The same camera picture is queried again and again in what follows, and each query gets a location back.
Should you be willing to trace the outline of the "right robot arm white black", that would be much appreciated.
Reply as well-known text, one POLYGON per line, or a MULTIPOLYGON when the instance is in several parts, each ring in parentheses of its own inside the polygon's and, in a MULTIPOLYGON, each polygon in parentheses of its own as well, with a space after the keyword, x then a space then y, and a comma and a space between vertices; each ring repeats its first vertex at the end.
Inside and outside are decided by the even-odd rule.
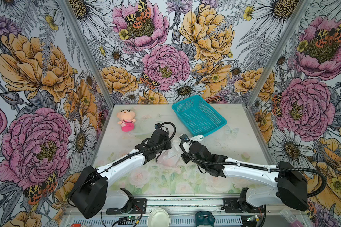
POLYGON ((308 209, 307 180, 287 162, 258 165, 237 161, 212 154, 206 146, 193 140, 181 141, 180 149, 185 163, 191 161, 213 177, 240 178, 259 184, 256 189, 242 189, 237 201, 241 209, 274 204, 299 211, 308 209))

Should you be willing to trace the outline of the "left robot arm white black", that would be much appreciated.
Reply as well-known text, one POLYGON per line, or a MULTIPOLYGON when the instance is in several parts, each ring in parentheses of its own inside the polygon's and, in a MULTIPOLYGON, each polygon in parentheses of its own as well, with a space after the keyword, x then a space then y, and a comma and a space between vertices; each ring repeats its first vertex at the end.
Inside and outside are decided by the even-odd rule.
POLYGON ((131 209, 131 193, 125 189, 109 191, 118 179, 156 159, 164 150, 171 149, 171 137, 156 129, 150 138, 135 146, 126 156, 105 166, 84 168, 70 192, 69 200, 86 219, 99 213, 103 207, 131 209))

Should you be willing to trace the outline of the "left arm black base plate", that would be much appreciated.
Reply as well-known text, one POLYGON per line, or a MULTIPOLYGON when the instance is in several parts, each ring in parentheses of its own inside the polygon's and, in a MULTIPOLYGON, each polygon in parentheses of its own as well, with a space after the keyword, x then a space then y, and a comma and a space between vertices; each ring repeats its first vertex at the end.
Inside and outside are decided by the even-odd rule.
POLYGON ((109 191, 104 204, 107 215, 145 214, 146 198, 136 198, 125 188, 109 191))

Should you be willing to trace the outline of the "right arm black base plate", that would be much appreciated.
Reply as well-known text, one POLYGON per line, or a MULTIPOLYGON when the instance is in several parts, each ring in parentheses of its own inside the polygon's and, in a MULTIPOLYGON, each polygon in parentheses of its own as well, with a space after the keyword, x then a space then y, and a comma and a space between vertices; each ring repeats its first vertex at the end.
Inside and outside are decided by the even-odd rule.
POLYGON ((223 206, 221 210, 226 213, 263 213, 263 206, 254 207, 246 201, 246 193, 249 188, 243 188, 238 198, 223 198, 223 206))

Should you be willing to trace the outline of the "white translucent plastic bag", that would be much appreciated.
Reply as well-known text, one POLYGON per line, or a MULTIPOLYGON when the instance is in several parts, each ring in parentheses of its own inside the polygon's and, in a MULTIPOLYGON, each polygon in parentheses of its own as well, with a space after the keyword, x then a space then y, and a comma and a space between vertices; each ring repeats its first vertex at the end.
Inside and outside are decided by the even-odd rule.
POLYGON ((158 158, 157 163, 167 167, 178 167, 185 162, 182 159, 183 151, 180 148, 181 139, 173 139, 171 142, 171 149, 166 150, 158 158))

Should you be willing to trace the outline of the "teal plastic mesh basket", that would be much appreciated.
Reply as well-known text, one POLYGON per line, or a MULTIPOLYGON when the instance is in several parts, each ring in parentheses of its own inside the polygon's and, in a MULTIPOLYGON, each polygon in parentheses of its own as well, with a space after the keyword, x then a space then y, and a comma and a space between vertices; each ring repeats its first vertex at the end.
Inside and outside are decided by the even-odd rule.
POLYGON ((172 105, 172 110, 194 136, 209 136, 227 124, 226 119, 200 96, 179 101, 172 105))

